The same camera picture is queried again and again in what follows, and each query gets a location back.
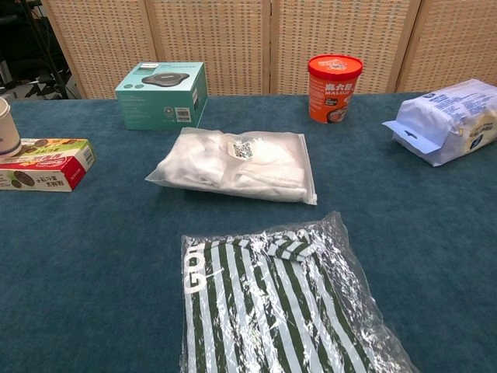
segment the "white bag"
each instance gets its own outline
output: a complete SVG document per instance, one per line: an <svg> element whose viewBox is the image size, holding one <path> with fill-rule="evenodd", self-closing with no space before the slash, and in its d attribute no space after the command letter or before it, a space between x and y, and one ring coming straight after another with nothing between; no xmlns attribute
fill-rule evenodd
<svg viewBox="0 0 497 373"><path fill-rule="evenodd" d="M172 150L147 176L164 187L317 204L302 134L185 127Z"/></svg>
<svg viewBox="0 0 497 373"><path fill-rule="evenodd" d="M383 124L394 140L440 166L497 138L497 87L471 79L408 99L397 119Z"/></svg>

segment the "white cup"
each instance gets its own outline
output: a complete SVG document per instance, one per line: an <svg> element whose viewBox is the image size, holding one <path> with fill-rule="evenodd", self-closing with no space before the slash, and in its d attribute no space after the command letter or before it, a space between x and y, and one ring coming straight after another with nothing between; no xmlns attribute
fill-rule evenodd
<svg viewBox="0 0 497 373"><path fill-rule="evenodd" d="M10 115L10 105L0 97L0 158L8 158L21 150L21 138Z"/></svg>

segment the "teal box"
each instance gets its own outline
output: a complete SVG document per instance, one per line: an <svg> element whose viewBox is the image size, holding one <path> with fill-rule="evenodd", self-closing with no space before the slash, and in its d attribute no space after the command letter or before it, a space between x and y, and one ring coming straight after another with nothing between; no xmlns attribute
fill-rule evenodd
<svg viewBox="0 0 497 373"><path fill-rule="evenodd" d="M203 62L142 62L116 87L128 130L198 127L207 102Z"/></svg>

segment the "woven screen panel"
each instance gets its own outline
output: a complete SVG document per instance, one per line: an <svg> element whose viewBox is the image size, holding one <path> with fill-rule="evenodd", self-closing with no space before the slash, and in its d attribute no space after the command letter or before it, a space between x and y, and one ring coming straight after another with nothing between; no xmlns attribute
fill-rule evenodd
<svg viewBox="0 0 497 373"><path fill-rule="evenodd" d="M470 78L497 85L497 1L426 2L398 91L429 91Z"/></svg>
<svg viewBox="0 0 497 373"><path fill-rule="evenodd" d="M273 0L271 92L307 93L308 60L329 53L363 61L356 92L393 91L418 7L416 0Z"/></svg>
<svg viewBox="0 0 497 373"><path fill-rule="evenodd" d="M147 0L160 61L203 61L211 95L269 93L267 0Z"/></svg>
<svg viewBox="0 0 497 373"><path fill-rule="evenodd" d="M85 98L115 97L114 89L137 63L157 61L144 0L43 5Z"/></svg>

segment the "packaged striped clothing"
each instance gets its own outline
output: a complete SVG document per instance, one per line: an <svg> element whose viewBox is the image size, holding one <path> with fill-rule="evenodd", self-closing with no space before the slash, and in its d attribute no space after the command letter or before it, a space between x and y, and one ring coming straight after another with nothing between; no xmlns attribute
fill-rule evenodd
<svg viewBox="0 0 497 373"><path fill-rule="evenodd" d="M417 371L381 322L338 213L182 245L183 372Z"/></svg>

